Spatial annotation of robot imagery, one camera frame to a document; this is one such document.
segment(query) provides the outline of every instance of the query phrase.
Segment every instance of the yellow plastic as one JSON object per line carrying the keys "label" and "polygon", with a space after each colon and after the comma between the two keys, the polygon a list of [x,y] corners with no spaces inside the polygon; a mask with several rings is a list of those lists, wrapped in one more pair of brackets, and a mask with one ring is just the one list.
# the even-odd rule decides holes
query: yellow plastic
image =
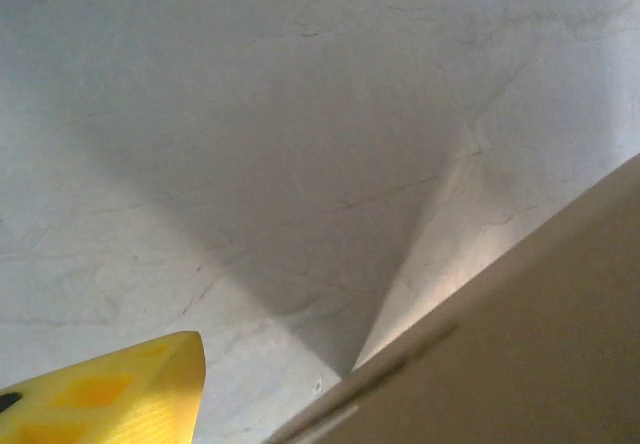
{"label": "yellow plastic", "polygon": [[205,377],[202,340],[178,332],[0,391],[1,444],[186,444]]}

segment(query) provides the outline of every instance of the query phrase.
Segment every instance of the yellow object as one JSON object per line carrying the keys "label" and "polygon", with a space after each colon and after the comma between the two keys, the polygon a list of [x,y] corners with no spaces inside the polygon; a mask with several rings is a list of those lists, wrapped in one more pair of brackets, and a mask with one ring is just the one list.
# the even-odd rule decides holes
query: yellow object
{"label": "yellow object", "polygon": [[204,376],[178,332],[35,377],[0,391],[0,443],[190,443]]}

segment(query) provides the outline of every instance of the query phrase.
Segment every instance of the black spot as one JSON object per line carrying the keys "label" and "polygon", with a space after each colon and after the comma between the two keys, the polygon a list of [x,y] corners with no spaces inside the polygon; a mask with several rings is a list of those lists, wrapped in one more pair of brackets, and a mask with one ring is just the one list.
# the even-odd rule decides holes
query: black spot
{"label": "black spot", "polygon": [[22,394],[19,392],[7,392],[6,394],[0,394],[0,412],[9,409],[20,399],[22,399]]}

